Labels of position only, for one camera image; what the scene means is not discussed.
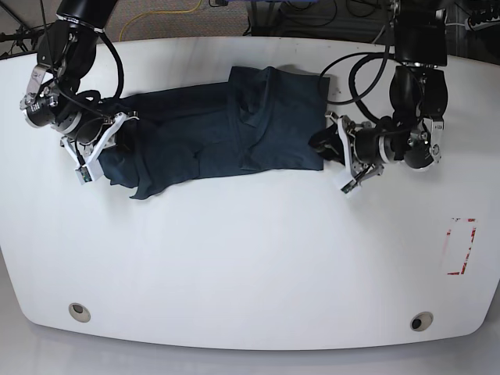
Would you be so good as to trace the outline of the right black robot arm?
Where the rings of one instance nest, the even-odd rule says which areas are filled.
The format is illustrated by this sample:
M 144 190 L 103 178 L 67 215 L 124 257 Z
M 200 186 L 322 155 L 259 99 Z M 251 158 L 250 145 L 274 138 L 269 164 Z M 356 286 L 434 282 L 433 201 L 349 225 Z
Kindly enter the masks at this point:
M 60 144 L 74 157 L 78 170 L 89 170 L 102 150 L 132 152 L 134 143 L 122 125 L 133 112 L 115 110 L 124 88 L 122 60 L 105 34 L 114 1 L 63 1 L 57 19 L 44 27 L 37 64 L 20 109 L 34 128 L 50 126 L 61 134 Z M 108 48 L 117 68 L 117 87 L 111 98 L 97 90 L 80 91 L 80 82 L 95 62 L 97 43 Z

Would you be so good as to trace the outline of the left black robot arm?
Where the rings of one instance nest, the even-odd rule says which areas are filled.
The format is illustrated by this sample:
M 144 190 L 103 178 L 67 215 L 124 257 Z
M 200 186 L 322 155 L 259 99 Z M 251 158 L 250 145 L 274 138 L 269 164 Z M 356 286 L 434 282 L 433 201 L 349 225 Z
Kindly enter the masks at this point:
M 431 1 L 382 1 L 384 27 L 393 33 L 382 52 L 359 52 L 348 75 L 351 98 L 365 116 L 356 123 L 348 116 L 327 112 L 327 128 L 314 134 L 310 146 L 327 161 L 343 166 L 337 186 L 353 192 L 387 164 L 403 162 L 425 170 L 441 160 L 448 89 L 445 9 Z M 376 117 L 363 99 L 381 79 L 388 61 L 396 62 L 389 98 L 391 116 Z

